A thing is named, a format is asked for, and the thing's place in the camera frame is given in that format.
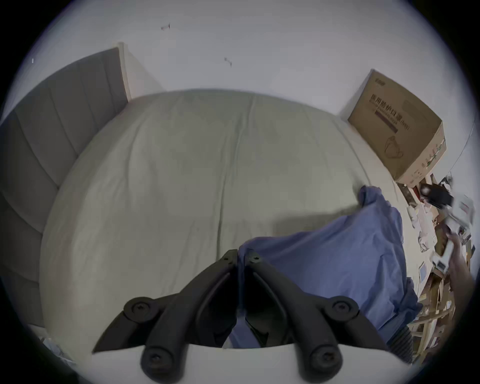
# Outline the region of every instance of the screw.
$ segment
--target screw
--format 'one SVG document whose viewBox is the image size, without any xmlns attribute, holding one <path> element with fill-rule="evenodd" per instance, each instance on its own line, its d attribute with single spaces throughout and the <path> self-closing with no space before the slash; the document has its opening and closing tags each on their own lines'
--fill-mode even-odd
<svg viewBox="0 0 480 384">
<path fill-rule="evenodd" d="M 139 302 L 139 303 L 135 303 L 133 305 L 133 308 L 132 308 L 132 312 L 133 313 L 136 313 L 136 312 L 144 312 L 145 310 L 148 310 L 150 307 L 148 306 L 147 303 L 144 303 L 144 302 Z"/>
<path fill-rule="evenodd" d="M 322 359 L 325 362 L 331 362 L 335 358 L 335 355 L 332 352 L 325 352 L 322 356 Z"/>
<path fill-rule="evenodd" d="M 173 367 L 173 359 L 167 351 L 156 348 L 148 359 L 148 366 L 157 372 L 169 372 Z"/>
<path fill-rule="evenodd" d="M 260 256 L 257 254 L 253 254 L 252 256 L 249 256 L 249 260 L 251 263 L 259 263 L 260 262 Z"/>
<path fill-rule="evenodd" d="M 310 355 L 310 365 L 316 371 L 331 371 L 339 363 L 341 363 L 341 359 L 338 350 L 333 346 L 319 347 Z"/>
<path fill-rule="evenodd" d="M 344 301 L 339 301 L 338 303 L 334 304 L 333 309 L 337 312 L 347 313 L 350 311 L 350 306 Z"/>
</svg>

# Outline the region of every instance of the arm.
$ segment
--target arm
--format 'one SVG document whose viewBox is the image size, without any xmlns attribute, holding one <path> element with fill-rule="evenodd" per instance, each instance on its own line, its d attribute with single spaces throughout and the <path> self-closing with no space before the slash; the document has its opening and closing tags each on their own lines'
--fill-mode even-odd
<svg viewBox="0 0 480 384">
<path fill-rule="evenodd" d="M 447 237 L 454 244 L 454 250 L 448 263 L 448 272 L 450 273 L 450 281 L 455 298 L 455 321 L 458 321 L 475 289 L 475 282 L 462 257 L 462 240 L 460 236 L 455 233 L 447 233 Z"/>
</svg>

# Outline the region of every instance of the white wall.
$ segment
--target white wall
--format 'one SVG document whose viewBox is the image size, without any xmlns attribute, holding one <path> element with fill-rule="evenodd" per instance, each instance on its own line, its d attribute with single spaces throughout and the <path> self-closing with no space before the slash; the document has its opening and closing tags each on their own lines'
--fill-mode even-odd
<svg viewBox="0 0 480 384">
<path fill-rule="evenodd" d="M 162 31 L 169 23 L 171 28 Z M 25 58 L 4 116 L 56 70 L 120 41 L 167 91 L 248 90 L 342 117 L 348 116 L 375 68 L 444 121 L 447 152 L 434 170 L 438 179 L 460 155 L 476 112 L 450 51 L 403 2 L 90 0 L 70 6 Z M 472 135 L 472 149 L 464 151 L 452 174 L 459 175 L 457 185 L 465 188 L 459 192 L 474 198 L 480 209 L 480 180 L 470 180 L 461 168 L 468 164 L 470 171 L 476 170 L 473 148 L 479 143 L 480 137 Z"/>
<path fill-rule="evenodd" d="M 472 135 L 462 155 L 452 168 L 454 191 L 460 191 L 470 197 L 475 204 L 476 212 L 480 210 L 480 125 L 477 115 Z M 472 230 L 472 242 L 476 248 L 480 245 L 480 223 L 475 216 Z M 480 269 L 480 251 L 476 250 L 470 260 L 470 272 L 477 276 Z"/>
</svg>

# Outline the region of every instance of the clutter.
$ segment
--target clutter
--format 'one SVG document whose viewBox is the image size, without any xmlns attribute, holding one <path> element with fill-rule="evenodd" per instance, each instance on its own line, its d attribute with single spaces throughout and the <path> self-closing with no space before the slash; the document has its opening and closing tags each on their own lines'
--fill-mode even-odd
<svg viewBox="0 0 480 384">
<path fill-rule="evenodd" d="M 414 207 L 412 207 L 411 205 L 409 205 L 407 207 L 407 212 L 408 212 L 408 216 L 410 216 L 410 220 L 412 221 L 412 227 L 415 230 L 415 233 L 417 234 L 417 238 L 419 238 L 421 228 L 420 228 L 420 221 L 419 221 L 419 218 L 417 216 L 416 209 Z"/>
<path fill-rule="evenodd" d="M 438 216 L 440 215 L 440 212 L 438 212 L 438 209 L 437 207 L 429 204 L 429 203 L 425 203 L 425 207 L 428 208 L 432 214 L 432 222 L 433 222 L 433 226 L 435 227 L 438 223 Z"/>
<path fill-rule="evenodd" d="M 415 202 L 415 199 L 413 198 L 410 189 L 404 185 L 404 184 L 397 184 L 400 191 L 402 192 L 403 197 L 405 197 L 405 200 L 407 201 L 408 205 L 411 205 L 415 207 L 417 203 Z"/>
<path fill-rule="evenodd" d="M 453 185 L 453 178 L 451 175 L 445 176 L 440 182 L 438 183 L 441 187 L 444 187 L 449 193 L 452 193 L 452 185 Z"/>
<path fill-rule="evenodd" d="M 419 192 L 419 189 L 417 188 L 417 186 L 413 187 L 412 190 L 413 190 L 413 193 L 415 194 L 415 196 L 417 197 L 418 201 L 420 201 L 421 196 L 420 196 L 420 192 Z"/>
<path fill-rule="evenodd" d="M 445 246 L 447 245 L 447 242 L 448 242 L 448 237 L 445 234 L 441 223 L 437 225 L 437 227 L 435 228 L 435 234 L 437 236 L 437 243 L 435 244 L 435 252 L 441 256 L 443 255 Z"/>
<path fill-rule="evenodd" d="M 448 227 L 452 233 L 460 235 L 462 244 L 465 244 L 471 237 L 469 228 L 473 223 L 473 201 L 461 194 L 454 197 L 444 187 L 435 184 L 422 184 L 420 193 L 428 199 L 429 203 L 443 210 L 446 215 L 443 221 L 444 226 Z M 447 240 L 443 252 L 436 252 L 432 255 L 432 263 L 443 273 L 446 273 L 448 269 L 448 262 L 453 249 L 453 242 Z"/>
<path fill-rule="evenodd" d="M 445 277 L 445 274 L 441 270 L 439 270 L 436 266 L 433 266 L 432 273 L 436 274 L 440 279 L 443 279 Z"/>
<path fill-rule="evenodd" d="M 419 244 L 422 252 L 433 248 L 437 243 L 437 235 L 433 226 L 433 215 L 424 203 L 417 205 L 416 213 L 420 224 Z"/>
<path fill-rule="evenodd" d="M 408 325 L 413 336 L 413 359 L 417 364 L 423 364 L 434 355 L 450 333 L 455 301 L 449 278 L 430 273 L 419 297 L 423 307 L 418 317 Z"/>
<path fill-rule="evenodd" d="M 411 188 L 446 151 L 442 120 L 407 89 L 376 71 L 348 121 L 394 180 Z"/>
</svg>

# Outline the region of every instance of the blue blanket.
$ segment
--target blue blanket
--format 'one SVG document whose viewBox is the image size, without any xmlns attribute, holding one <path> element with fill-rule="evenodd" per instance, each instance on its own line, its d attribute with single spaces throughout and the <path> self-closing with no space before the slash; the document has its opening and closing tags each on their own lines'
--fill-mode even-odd
<svg viewBox="0 0 480 384">
<path fill-rule="evenodd" d="M 239 261 L 255 250 L 304 292 L 352 298 L 386 342 L 421 304 L 407 278 L 400 213 L 377 187 L 362 187 L 358 198 L 362 209 L 321 229 L 249 240 Z M 258 346 L 238 320 L 230 335 L 234 347 Z"/>
</svg>

